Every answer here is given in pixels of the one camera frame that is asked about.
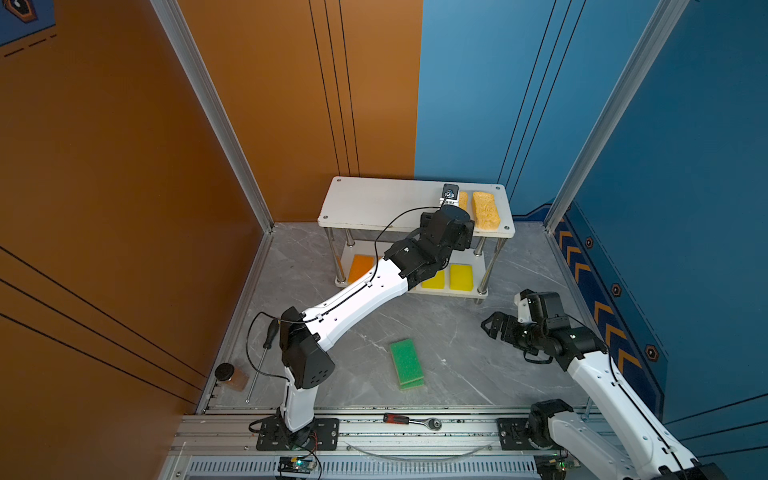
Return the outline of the tan cellulose sponge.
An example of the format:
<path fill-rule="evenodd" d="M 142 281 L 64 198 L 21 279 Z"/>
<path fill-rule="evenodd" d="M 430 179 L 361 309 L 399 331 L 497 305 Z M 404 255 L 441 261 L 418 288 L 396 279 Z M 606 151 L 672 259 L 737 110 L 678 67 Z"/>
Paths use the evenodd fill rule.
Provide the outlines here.
<path fill-rule="evenodd" d="M 466 191 L 459 192 L 458 207 L 466 212 L 469 211 L 469 195 Z"/>
<path fill-rule="evenodd" d="M 501 225 L 495 197 L 492 193 L 475 191 L 472 193 L 471 205 L 475 217 L 475 227 L 483 231 L 495 231 Z"/>

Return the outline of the pale yellow sponge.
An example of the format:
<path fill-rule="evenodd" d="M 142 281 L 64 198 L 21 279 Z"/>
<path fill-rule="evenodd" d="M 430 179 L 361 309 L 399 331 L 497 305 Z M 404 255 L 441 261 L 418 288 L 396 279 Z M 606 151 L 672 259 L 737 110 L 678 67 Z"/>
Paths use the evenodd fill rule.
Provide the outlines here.
<path fill-rule="evenodd" d="M 354 283 L 368 273 L 376 264 L 376 259 L 370 255 L 355 255 L 348 274 L 349 283 Z"/>

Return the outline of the green sponge top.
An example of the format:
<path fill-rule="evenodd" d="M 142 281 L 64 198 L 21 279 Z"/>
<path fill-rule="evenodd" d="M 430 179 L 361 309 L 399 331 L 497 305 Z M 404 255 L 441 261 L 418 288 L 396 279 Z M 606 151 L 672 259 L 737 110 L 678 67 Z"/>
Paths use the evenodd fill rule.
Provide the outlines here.
<path fill-rule="evenodd" d="M 392 343 L 390 353 L 401 387 L 424 379 L 422 366 L 412 339 Z"/>

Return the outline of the green sponge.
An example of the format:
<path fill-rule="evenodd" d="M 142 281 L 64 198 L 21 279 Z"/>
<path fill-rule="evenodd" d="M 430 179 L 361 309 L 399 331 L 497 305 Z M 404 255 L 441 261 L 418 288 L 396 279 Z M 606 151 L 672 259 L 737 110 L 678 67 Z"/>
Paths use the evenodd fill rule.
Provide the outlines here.
<path fill-rule="evenodd" d="M 412 339 L 392 343 L 390 353 L 401 387 L 424 379 L 422 366 Z"/>
<path fill-rule="evenodd" d="M 399 386 L 401 391 L 406 391 L 414 388 L 423 387 L 425 385 L 424 379 L 417 379 L 410 382 L 403 383 Z"/>

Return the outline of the green sponge bottom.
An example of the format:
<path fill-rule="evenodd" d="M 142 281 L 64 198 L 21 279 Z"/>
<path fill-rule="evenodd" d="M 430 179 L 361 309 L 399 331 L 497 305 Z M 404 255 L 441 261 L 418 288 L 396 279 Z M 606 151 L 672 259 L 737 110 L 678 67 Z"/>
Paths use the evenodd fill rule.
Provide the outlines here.
<path fill-rule="evenodd" d="M 406 391 L 414 388 L 423 387 L 425 385 L 424 379 L 417 379 L 410 382 L 403 383 L 399 386 L 401 391 Z"/>

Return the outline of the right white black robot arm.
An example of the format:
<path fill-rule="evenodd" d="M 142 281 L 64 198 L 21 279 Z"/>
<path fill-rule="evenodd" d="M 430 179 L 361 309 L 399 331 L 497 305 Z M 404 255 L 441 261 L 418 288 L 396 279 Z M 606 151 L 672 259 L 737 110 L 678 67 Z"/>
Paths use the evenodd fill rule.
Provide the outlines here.
<path fill-rule="evenodd" d="M 616 434 L 615 447 L 561 399 L 535 403 L 526 422 L 529 443 L 573 455 L 599 479 L 722 479 L 660 422 L 620 373 L 607 343 L 567 314 L 555 292 L 524 290 L 514 315 L 494 312 L 482 321 L 492 339 L 506 342 L 537 365 L 556 363 L 588 395 Z"/>

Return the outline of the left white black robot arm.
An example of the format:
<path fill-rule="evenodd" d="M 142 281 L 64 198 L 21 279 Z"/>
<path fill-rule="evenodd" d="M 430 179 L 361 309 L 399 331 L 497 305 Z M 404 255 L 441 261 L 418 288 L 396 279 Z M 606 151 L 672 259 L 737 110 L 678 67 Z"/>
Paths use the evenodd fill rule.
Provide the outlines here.
<path fill-rule="evenodd" d="M 317 387 L 335 369 L 329 351 L 336 342 L 377 308 L 445 269 L 453 252 L 470 247 L 474 221 L 468 212 L 454 205 L 417 210 L 420 226 L 383 251 L 361 278 L 314 307 L 291 307 L 281 315 L 287 387 L 279 417 L 288 432 L 302 432 L 314 421 Z"/>

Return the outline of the white two-tier shelf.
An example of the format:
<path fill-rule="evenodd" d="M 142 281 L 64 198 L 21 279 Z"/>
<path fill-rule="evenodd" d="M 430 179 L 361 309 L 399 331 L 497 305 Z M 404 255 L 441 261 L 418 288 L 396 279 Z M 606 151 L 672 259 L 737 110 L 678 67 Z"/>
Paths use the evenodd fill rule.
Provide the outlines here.
<path fill-rule="evenodd" d="M 515 235 L 505 187 L 500 184 L 456 184 L 461 193 L 487 192 L 494 198 L 500 225 L 496 229 L 476 228 L 471 247 L 452 254 L 452 265 L 466 265 L 470 278 L 453 279 L 451 269 L 444 270 L 441 283 L 432 280 L 428 288 L 415 287 L 411 292 L 422 295 L 470 298 L 480 303 L 488 296 L 491 272 L 501 249 Z M 338 176 L 332 181 L 324 200 L 318 225 L 332 240 L 339 231 L 346 236 L 345 245 L 335 254 L 337 261 L 335 284 L 346 287 L 357 276 L 353 264 L 364 257 L 365 266 L 373 267 L 374 255 L 381 255 L 390 243 L 381 238 L 354 239 L 354 230 L 407 234 L 419 226 L 420 208 L 428 211 L 439 203 L 444 184 L 439 181 L 376 179 Z"/>

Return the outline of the right green circuit board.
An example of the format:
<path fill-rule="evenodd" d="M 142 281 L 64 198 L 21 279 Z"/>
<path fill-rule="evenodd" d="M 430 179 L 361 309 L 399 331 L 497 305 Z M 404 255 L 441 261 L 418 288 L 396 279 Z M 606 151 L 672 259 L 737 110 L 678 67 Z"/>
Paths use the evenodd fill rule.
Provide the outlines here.
<path fill-rule="evenodd" d="M 534 458 L 536 470 L 542 480 L 565 480 L 572 470 L 581 467 L 581 463 L 573 457 L 544 457 Z"/>

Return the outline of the green circuit board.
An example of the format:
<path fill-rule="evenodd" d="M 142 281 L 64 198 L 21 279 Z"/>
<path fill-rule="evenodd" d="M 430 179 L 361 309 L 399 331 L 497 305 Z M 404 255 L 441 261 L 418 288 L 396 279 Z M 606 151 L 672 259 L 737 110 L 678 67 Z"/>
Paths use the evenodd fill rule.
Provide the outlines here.
<path fill-rule="evenodd" d="M 536 470 L 542 480 L 565 480 L 572 470 L 581 467 L 581 463 L 573 457 L 544 457 L 534 458 Z"/>
<path fill-rule="evenodd" d="M 318 462 L 313 457 L 281 456 L 277 464 L 277 477 L 288 479 L 308 479 L 320 473 Z"/>

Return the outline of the black yellow screwdriver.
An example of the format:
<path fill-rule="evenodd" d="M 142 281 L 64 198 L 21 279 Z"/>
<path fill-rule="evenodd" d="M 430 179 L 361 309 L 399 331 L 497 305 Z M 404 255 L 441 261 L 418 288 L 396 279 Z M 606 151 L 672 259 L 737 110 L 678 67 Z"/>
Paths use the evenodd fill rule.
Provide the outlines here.
<path fill-rule="evenodd" d="M 264 341 L 263 341 L 263 345 L 262 345 L 262 354 L 261 354 L 259 363 L 255 364 L 254 361 L 252 360 L 251 356 L 250 356 L 250 347 L 249 347 L 249 345 L 250 345 L 250 337 L 251 337 L 251 334 L 253 333 L 253 329 L 255 327 L 256 320 L 259 317 L 261 317 L 261 316 L 268 317 L 270 319 L 270 323 L 269 323 L 269 325 L 267 327 L 266 334 L 265 334 L 265 337 L 264 337 Z M 252 318 L 252 320 L 251 320 L 251 322 L 250 322 L 250 324 L 248 326 L 248 330 L 247 330 L 247 333 L 246 333 L 246 358 L 247 358 L 250 366 L 254 369 L 255 376 L 254 376 L 254 379 L 252 380 L 252 383 L 251 383 L 251 385 L 249 387 L 249 390 L 248 390 L 248 393 L 247 393 L 247 396 L 246 396 L 246 399 L 245 399 L 245 403 L 246 404 L 250 404 L 251 403 L 251 400 L 252 400 L 252 397 L 253 397 L 253 394 L 254 394 L 254 391 L 255 391 L 256 383 L 258 382 L 259 377 L 263 374 L 262 367 L 263 367 L 264 361 L 266 359 L 266 356 L 267 356 L 268 352 L 272 349 L 272 347 L 274 345 L 274 341 L 275 341 L 275 338 L 276 338 L 279 330 L 280 330 L 280 320 L 277 319 L 274 316 L 266 314 L 265 312 L 257 313 Z"/>

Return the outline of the brown jar black lid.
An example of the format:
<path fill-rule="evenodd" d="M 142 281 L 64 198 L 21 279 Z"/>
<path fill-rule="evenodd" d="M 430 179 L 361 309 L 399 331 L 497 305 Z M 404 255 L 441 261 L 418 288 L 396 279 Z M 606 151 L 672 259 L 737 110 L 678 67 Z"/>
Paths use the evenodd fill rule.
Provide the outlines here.
<path fill-rule="evenodd" d="M 248 375 L 239 367 L 229 362 L 216 366 L 214 376 L 218 383 L 234 391 L 242 392 L 248 385 Z"/>

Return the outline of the left green circuit board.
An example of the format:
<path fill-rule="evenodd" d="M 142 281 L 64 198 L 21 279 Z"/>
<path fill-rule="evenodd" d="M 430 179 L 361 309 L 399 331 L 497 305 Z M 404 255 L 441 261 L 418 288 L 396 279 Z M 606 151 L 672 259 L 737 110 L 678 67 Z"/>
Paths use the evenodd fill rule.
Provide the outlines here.
<path fill-rule="evenodd" d="M 277 464 L 277 477 L 288 479 L 308 479 L 320 473 L 318 462 L 313 457 L 281 456 Z"/>

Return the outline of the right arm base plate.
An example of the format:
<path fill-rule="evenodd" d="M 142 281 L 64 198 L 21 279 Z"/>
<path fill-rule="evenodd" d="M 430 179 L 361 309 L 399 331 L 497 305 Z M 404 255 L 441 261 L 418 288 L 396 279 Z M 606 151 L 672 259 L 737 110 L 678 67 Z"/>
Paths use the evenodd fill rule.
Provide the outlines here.
<path fill-rule="evenodd" d="M 525 418 L 497 418 L 496 427 L 502 451 L 529 451 L 538 447 L 531 443 L 528 420 Z"/>

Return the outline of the red handled ratchet wrench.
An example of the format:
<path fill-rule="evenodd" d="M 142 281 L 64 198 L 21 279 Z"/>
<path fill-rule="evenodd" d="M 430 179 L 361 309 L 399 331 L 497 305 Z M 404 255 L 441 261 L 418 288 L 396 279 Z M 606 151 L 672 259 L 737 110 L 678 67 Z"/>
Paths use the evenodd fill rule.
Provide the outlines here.
<path fill-rule="evenodd" d="M 442 422 L 435 417 L 417 419 L 407 415 L 384 413 L 383 422 L 387 424 L 395 424 L 395 425 L 423 426 L 431 431 L 439 431 L 442 429 Z"/>

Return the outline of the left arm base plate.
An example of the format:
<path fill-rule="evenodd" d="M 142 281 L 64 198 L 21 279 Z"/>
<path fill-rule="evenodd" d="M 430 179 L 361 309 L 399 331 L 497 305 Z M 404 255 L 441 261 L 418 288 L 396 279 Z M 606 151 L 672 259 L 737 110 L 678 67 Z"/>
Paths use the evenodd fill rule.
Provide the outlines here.
<path fill-rule="evenodd" d="M 257 424 L 258 451 L 335 451 L 339 440 L 338 418 L 316 417 L 309 425 L 291 432 L 281 418 L 269 416 Z"/>

